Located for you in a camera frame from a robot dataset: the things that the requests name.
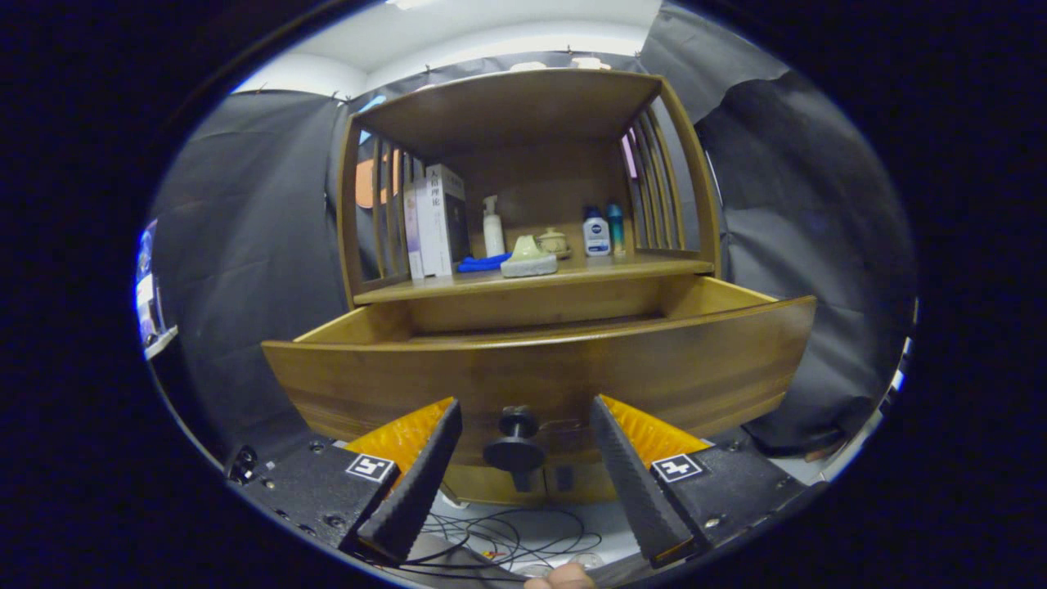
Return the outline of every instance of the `white ceiling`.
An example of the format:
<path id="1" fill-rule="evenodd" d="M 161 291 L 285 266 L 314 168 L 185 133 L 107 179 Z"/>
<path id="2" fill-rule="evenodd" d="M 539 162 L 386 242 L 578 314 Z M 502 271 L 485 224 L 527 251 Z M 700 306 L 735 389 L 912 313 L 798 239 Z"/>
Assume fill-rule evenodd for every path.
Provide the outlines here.
<path id="1" fill-rule="evenodd" d="M 427 47 L 485 29 L 545 21 L 650 27 L 661 0 L 432 0 L 402 10 L 377 3 L 291 49 L 373 72 Z"/>

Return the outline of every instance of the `white pump bottle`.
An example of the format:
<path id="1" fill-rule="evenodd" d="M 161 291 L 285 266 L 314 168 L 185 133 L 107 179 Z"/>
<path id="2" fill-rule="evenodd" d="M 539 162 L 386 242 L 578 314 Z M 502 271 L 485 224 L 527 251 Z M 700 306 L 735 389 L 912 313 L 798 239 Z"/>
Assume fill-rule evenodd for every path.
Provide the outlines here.
<path id="1" fill-rule="evenodd" d="M 488 257 L 506 252 L 506 239 L 502 234 L 502 217 L 494 212 L 494 203 L 497 200 L 496 194 L 484 199 L 484 247 L 487 248 Z"/>

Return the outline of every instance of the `white wall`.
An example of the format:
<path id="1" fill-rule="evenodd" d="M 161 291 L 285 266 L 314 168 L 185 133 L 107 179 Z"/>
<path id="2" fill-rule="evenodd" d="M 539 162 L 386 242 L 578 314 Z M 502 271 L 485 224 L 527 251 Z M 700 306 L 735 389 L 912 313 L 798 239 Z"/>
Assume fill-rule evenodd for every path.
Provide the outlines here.
<path id="1" fill-rule="evenodd" d="M 525 51 L 598 51 L 632 55 L 647 39 L 647 27 L 623 24 L 559 21 L 531 22 L 465 35 L 388 63 L 366 76 L 363 92 L 425 71 L 477 58 Z"/>
<path id="2" fill-rule="evenodd" d="M 300 90 L 346 98 L 362 93 L 367 78 L 355 67 L 309 53 L 284 53 L 248 77 L 233 92 L 258 90 Z"/>

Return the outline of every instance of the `ceiling light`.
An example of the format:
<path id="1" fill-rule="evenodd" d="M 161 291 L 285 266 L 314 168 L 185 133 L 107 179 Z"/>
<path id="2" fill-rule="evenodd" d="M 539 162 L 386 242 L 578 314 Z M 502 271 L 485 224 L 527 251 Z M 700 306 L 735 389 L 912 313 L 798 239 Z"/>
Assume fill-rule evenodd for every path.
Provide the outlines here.
<path id="1" fill-rule="evenodd" d="M 393 4 L 401 10 L 409 10 L 432 2 L 436 2 L 436 0 L 385 0 L 386 4 Z"/>

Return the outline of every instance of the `wooden cabinet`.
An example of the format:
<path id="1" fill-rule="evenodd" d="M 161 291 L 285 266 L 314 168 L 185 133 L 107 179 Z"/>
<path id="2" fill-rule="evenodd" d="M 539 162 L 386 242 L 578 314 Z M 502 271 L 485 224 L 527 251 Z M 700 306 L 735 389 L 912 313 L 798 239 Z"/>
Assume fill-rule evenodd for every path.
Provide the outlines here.
<path id="1" fill-rule="evenodd" d="M 681 198 L 661 99 L 681 137 L 693 197 Z M 360 133 L 377 137 L 371 206 L 378 275 L 360 259 Z M 351 440 L 452 395 L 464 431 L 445 490 L 508 504 L 614 497 L 588 429 L 594 395 L 707 436 L 772 411 L 800 362 L 815 300 L 776 301 L 718 279 L 718 229 L 704 153 L 664 78 L 595 70 L 484 75 L 407 94 L 350 119 L 339 195 L 347 299 L 353 311 L 293 342 L 265 342 L 276 379 L 317 432 Z M 638 178 L 627 173 L 628 145 Z M 556 226 L 575 251 L 554 274 L 499 272 L 413 280 L 400 186 L 411 161 L 447 163 L 466 182 L 473 250 L 480 199 L 497 192 L 507 246 Z M 386 198 L 374 198 L 385 191 Z M 687 249 L 682 200 L 695 203 Z M 586 257 L 582 207 L 619 203 L 624 255 Z M 507 406 L 530 406 L 549 452 L 518 493 L 488 468 Z"/>

